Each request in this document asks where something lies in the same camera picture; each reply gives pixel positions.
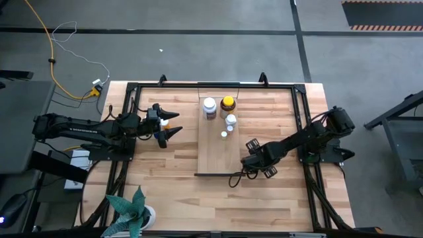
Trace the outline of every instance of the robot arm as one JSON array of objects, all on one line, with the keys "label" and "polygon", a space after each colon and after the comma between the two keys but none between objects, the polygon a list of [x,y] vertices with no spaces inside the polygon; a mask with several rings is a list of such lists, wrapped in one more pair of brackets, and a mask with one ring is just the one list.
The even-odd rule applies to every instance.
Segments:
[{"label": "robot arm", "polygon": [[166,112],[157,103],[148,108],[146,113],[144,119],[132,112],[119,114],[117,117],[110,113],[102,122],[45,114],[35,117],[32,133],[37,140],[58,137],[81,139],[94,143],[94,145],[82,145],[88,150],[92,147],[102,147],[118,153],[119,151],[124,152],[128,148],[129,139],[158,133],[157,140],[160,147],[166,148],[166,141],[182,127],[162,131],[160,119],[168,120],[179,116],[179,113]]},{"label": "robot arm", "polygon": [[320,120],[311,122],[301,131],[282,141],[271,141],[261,146],[257,139],[249,141],[246,146],[250,155],[241,159],[243,170],[250,173],[260,170],[270,178],[277,173],[273,165],[279,163],[288,151],[304,145],[309,154],[319,153],[325,149],[330,140],[347,136],[354,128],[355,125],[346,111],[334,107],[324,112]]}]

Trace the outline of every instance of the white flower pot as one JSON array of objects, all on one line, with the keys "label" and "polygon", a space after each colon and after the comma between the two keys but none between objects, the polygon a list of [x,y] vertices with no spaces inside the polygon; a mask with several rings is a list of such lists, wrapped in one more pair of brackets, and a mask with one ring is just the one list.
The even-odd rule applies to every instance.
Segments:
[{"label": "white flower pot", "polygon": [[149,217],[149,220],[147,222],[147,224],[145,224],[143,227],[141,227],[141,230],[145,230],[145,229],[149,229],[151,228],[154,223],[156,222],[156,211],[154,210],[154,208],[152,208],[151,206],[148,205],[144,205],[145,209],[148,209],[150,211],[151,216]]}]

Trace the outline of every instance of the wooden table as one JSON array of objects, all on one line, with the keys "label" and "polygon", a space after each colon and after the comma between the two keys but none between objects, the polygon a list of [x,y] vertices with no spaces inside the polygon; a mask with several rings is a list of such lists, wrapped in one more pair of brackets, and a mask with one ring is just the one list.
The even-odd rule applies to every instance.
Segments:
[{"label": "wooden table", "polygon": [[[126,84],[126,81],[110,83],[103,117],[110,104],[114,114],[122,111]],[[323,85],[310,83],[306,84],[306,89],[311,115],[326,111]],[[154,139],[137,140],[124,197],[130,200],[141,185],[147,197],[146,204],[153,206],[157,212],[152,230],[312,231],[303,167],[297,161],[296,150],[290,151],[277,164],[279,173],[275,177],[266,179],[259,175],[255,180],[244,178],[237,188],[228,186],[228,178],[194,176],[198,170],[199,98],[222,97],[232,92],[233,89],[144,88],[140,108],[158,102],[165,110],[179,112],[180,116],[170,123],[172,127],[183,126],[184,129],[169,140],[166,149],[160,149]],[[239,89],[237,98],[241,156],[248,155],[245,143],[250,139],[257,138],[263,144],[281,140],[297,131],[289,90]],[[108,161],[100,162],[88,178],[83,195],[84,219],[104,198],[110,164]],[[322,164],[321,169],[328,200],[344,221],[353,227],[341,170],[329,164]],[[317,211],[323,224],[318,202]],[[112,219],[112,212],[113,209],[110,209],[107,224]]]}]

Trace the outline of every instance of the wooden board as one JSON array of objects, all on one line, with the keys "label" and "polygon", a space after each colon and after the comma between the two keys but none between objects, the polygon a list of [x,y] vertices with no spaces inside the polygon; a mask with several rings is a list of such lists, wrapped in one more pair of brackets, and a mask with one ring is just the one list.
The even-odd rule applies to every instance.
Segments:
[{"label": "wooden board", "polygon": [[[105,112],[110,104],[115,114],[122,111],[126,84],[125,81],[110,82]],[[323,86],[306,84],[306,89],[311,115],[326,111]],[[255,180],[242,179],[237,188],[229,188],[227,178],[194,176],[198,169],[198,94],[208,95],[206,90],[142,90],[140,108],[158,102],[165,110],[179,112],[180,116],[171,120],[171,126],[184,126],[184,129],[169,140],[166,149],[160,149],[155,140],[137,140],[124,197],[130,200],[141,185],[147,197],[146,204],[157,212],[151,230],[311,231],[303,167],[297,161],[295,150],[277,164],[279,172],[274,178],[259,175]],[[250,139],[266,143],[295,133],[289,90],[240,89],[238,101],[241,156],[248,155],[245,142]],[[303,117],[301,100],[299,103]],[[101,161],[88,177],[83,194],[83,219],[87,219],[104,198],[110,164]],[[342,172],[334,165],[322,164],[321,167],[329,202],[353,227]],[[317,211],[323,224],[318,202]],[[110,209],[107,224],[110,224],[112,212]]]},{"label": "wooden board", "polygon": [[[198,173],[199,174],[232,174],[241,170],[239,154],[239,129],[235,124],[233,132],[226,140],[221,139],[221,132],[225,131],[225,120],[220,117],[220,108],[214,120],[207,120],[203,116],[202,105],[205,98],[200,99],[198,117]],[[219,104],[222,97],[214,98]],[[237,108],[233,111],[237,117]]]}]

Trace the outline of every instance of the concrete floor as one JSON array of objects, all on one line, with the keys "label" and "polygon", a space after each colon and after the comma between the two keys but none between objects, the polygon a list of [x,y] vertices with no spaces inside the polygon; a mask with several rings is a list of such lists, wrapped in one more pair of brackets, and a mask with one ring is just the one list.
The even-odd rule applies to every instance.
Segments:
[{"label": "concrete floor", "polygon": [[[43,0],[33,4],[48,27],[76,20],[81,28],[294,30],[289,0]],[[297,0],[297,6],[303,30],[349,31],[338,0]],[[0,26],[40,27],[23,1],[7,5]],[[383,128],[369,132],[361,127],[422,90],[421,39],[304,37],[312,82],[323,83],[329,106],[344,107],[357,125],[351,136],[342,139],[343,147],[356,152],[345,171],[357,227],[378,226],[386,233],[423,237],[423,198],[417,192],[386,193],[385,186],[399,177],[393,154]],[[104,63],[111,80],[158,80],[166,74],[174,81],[257,81],[264,71],[273,82],[304,82],[295,36],[76,34],[63,45]],[[3,69],[33,71],[33,80],[49,81],[49,56],[44,34],[0,33]],[[76,95],[106,76],[103,68],[57,47],[56,59],[57,79]],[[72,109],[51,103],[49,111],[100,118],[94,104]],[[77,144],[72,139],[52,141],[57,148]],[[50,207],[57,213],[57,204]],[[39,222],[52,229],[70,226],[69,219],[50,217],[44,215]]]}]

